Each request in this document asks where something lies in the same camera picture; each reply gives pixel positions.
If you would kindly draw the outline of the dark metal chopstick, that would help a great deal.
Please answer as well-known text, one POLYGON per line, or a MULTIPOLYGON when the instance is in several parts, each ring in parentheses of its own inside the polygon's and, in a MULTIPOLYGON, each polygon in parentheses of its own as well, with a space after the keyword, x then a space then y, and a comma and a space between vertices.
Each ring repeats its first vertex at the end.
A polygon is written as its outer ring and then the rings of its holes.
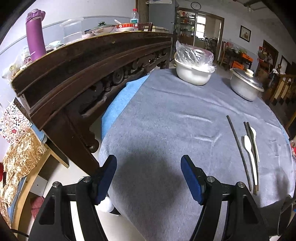
POLYGON ((242 162, 243 162, 243 166, 244 166, 244 169, 245 169, 245 174, 246 174, 246 178, 247 178, 247 182, 248 182, 248 186, 249 186, 249 190, 252 192, 253 189, 252 189, 252 183, 251 183, 251 180, 250 180, 250 175, 249 175, 249 172, 248 172, 248 168, 247 168, 247 165, 246 165, 246 161, 245 161, 245 158, 244 158, 244 155, 243 155, 243 151, 241 149, 241 145, 240 145, 240 142, 239 142, 239 139, 237 137, 237 133, 235 131, 235 128, 234 128, 234 125, 231 121, 231 118, 229 115, 226 116, 228 122, 229 122, 229 125, 230 125, 230 128, 232 130, 232 133, 234 135, 234 139, 236 141, 236 145, 238 147, 238 150, 239 150, 239 153, 240 153, 240 156, 241 156, 241 159, 242 159, 242 162))

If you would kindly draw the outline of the grey table cloth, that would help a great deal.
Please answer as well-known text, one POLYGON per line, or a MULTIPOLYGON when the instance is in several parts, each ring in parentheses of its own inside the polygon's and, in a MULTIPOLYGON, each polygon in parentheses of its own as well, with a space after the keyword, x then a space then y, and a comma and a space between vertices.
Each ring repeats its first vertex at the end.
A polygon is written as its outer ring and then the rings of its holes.
POLYGON ((244 122, 256 130, 260 207, 268 234, 278 230, 284 200, 295 190, 295 161, 287 133, 260 98, 246 101, 230 81, 212 74, 196 86, 174 69, 153 71, 108 130, 99 151, 117 158, 108 191, 122 216, 145 240, 189 240, 201 213, 181 171, 181 157, 222 183, 247 182, 226 116, 239 140, 244 122))

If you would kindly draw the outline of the white plastic spoon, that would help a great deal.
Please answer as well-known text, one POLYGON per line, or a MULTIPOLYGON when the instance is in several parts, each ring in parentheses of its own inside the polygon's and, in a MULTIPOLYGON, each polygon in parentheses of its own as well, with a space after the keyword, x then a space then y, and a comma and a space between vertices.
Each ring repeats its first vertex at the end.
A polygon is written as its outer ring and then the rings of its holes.
POLYGON ((257 159, 257 162, 259 163, 260 162, 260 158, 259 158, 259 152, 258 152, 258 147, 257 147, 257 143, 256 143, 256 130, 250 126, 250 129, 251 129, 251 133, 252 133, 252 136, 253 136, 253 143, 254 143, 254 148, 255 148, 255 154, 256 154, 256 159, 257 159))
POLYGON ((248 135, 244 136, 244 146, 245 146, 245 149, 247 150, 249 157, 250 157, 251 166, 252 166, 252 173, 253 173, 253 178, 254 178, 254 185, 256 186, 257 185, 256 167, 255 167, 254 157, 253 157, 252 150, 251 150, 251 142, 250 142, 248 135))

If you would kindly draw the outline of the blue under cloth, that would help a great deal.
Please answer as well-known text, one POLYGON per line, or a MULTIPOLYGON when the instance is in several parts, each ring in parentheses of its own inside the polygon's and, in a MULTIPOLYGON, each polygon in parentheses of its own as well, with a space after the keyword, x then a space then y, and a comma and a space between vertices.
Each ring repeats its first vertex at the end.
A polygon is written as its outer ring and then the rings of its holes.
POLYGON ((149 75, 146 75, 138 80, 128 82, 126 86, 119 92, 115 99, 111 102, 106 112, 102 117, 101 136, 102 139, 106 136, 112 124, 125 109, 130 100, 137 93, 142 84, 147 80, 149 75))

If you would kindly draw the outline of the dark carved wooden table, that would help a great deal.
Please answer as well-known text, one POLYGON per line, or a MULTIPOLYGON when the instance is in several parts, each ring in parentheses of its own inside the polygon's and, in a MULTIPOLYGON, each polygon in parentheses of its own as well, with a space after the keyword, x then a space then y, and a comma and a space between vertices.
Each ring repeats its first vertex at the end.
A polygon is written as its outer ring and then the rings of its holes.
POLYGON ((85 173, 99 167, 90 126, 128 82, 170 63, 173 36, 119 32, 54 50, 20 71, 11 85, 30 120, 85 173))

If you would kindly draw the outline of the aluminium pot with lid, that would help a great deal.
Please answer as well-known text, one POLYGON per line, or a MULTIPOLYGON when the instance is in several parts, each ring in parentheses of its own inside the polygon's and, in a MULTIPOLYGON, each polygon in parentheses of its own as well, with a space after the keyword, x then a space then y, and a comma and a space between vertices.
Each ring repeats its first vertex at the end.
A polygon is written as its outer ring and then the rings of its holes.
POLYGON ((230 86, 243 99, 254 101, 260 92, 264 92, 262 83, 253 76, 254 72, 250 69, 231 68, 230 71, 230 86))

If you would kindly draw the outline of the white bowl with plastic bag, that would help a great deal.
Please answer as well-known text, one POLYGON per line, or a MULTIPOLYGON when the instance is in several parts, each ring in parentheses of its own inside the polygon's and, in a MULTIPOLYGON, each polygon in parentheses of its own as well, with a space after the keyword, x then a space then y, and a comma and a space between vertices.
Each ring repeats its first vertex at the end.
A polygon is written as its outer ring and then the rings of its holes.
POLYGON ((212 52, 179 41, 176 42, 174 60, 178 77, 197 86, 205 85, 216 70, 212 52))

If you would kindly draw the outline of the purple thermos bottle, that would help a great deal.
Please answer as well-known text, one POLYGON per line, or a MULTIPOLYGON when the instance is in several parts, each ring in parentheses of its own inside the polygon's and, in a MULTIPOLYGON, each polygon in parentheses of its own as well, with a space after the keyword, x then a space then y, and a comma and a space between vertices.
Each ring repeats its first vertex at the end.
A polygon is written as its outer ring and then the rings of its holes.
POLYGON ((27 42, 32 62, 46 54, 42 30, 42 21, 45 14, 40 9, 34 9, 26 17, 27 42))

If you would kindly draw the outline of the clear plastic water bottle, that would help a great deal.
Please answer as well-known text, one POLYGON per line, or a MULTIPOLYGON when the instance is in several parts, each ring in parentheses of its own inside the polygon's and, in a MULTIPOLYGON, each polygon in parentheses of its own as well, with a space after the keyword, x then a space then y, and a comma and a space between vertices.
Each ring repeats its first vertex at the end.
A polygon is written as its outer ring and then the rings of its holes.
POLYGON ((138 31, 139 30, 139 14, 137 12, 137 9, 133 9, 132 12, 132 17, 130 18, 130 23, 133 24, 134 30, 138 31))

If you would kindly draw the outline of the grey refrigerator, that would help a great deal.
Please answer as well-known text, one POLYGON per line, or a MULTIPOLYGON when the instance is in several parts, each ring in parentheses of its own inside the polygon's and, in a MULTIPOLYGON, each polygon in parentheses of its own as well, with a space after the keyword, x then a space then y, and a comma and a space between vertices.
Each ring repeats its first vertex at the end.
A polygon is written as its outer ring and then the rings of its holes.
POLYGON ((175 28, 177 8, 179 7, 178 1, 148 1, 148 6, 149 22, 152 22, 154 26, 167 29, 172 34, 175 28))

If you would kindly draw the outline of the framed wall picture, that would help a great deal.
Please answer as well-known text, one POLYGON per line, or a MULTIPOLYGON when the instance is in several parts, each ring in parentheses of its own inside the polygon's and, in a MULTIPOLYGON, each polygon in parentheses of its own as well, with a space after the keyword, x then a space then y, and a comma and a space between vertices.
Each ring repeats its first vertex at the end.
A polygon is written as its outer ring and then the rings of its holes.
POLYGON ((240 26, 239 37, 247 42, 250 42, 251 30, 244 26, 240 26))

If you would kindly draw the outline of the round wall clock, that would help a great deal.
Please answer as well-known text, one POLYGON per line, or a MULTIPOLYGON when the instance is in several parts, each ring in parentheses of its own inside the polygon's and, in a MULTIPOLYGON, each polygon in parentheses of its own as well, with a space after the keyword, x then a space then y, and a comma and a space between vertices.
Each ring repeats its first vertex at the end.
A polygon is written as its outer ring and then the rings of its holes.
POLYGON ((199 11, 201 9, 201 4, 198 3, 198 2, 191 2, 191 8, 196 10, 196 11, 199 11))

